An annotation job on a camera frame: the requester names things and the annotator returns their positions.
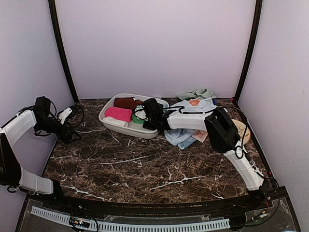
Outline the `light blue towel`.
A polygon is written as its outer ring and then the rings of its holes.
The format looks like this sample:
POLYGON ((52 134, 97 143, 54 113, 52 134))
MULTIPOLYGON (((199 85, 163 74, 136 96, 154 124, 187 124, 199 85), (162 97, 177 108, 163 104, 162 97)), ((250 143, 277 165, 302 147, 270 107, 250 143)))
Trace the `light blue towel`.
POLYGON ((184 116, 185 112, 189 112, 190 116, 197 117, 197 120, 187 118, 181 119, 181 127, 164 130, 166 140, 182 150, 186 149, 195 141, 204 142, 208 135, 204 119, 209 116, 216 107, 212 98, 183 100, 172 105, 173 112, 169 118, 184 116))

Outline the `green microfiber towel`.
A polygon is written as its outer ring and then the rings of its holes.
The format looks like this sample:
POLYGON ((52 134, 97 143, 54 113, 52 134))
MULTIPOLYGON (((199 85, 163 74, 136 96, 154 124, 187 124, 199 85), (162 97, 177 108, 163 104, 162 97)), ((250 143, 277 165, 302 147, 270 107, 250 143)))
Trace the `green microfiber towel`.
POLYGON ((132 115, 132 120, 133 120, 133 123, 136 123, 136 124, 143 124, 144 123, 143 119, 138 118, 134 114, 132 115))

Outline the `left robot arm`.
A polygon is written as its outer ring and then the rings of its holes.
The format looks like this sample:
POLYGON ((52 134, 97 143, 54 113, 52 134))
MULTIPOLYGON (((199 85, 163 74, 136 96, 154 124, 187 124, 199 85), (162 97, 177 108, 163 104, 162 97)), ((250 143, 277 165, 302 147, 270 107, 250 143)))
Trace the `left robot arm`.
POLYGON ((50 196, 49 203, 56 210, 65 210, 68 199, 63 196, 60 183, 24 169, 18 162, 13 147, 30 129, 38 137, 55 134, 65 144, 77 142, 82 138, 75 130, 78 125, 70 124, 69 119, 83 112, 77 105, 58 112, 55 104, 45 96, 38 97, 34 105, 21 109, 0 129, 0 184, 6 186, 10 193, 20 190, 50 196))

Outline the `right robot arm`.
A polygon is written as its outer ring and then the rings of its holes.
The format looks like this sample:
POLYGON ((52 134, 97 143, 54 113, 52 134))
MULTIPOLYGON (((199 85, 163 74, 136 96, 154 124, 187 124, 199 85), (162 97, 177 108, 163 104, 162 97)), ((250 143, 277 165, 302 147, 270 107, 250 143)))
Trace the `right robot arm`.
POLYGON ((269 182, 244 147, 244 137, 224 107, 190 110, 185 106, 164 107, 155 98, 142 103, 148 123, 158 131, 191 129, 206 131, 212 148, 234 165, 250 196, 246 205, 256 210, 265 202, 269 182))

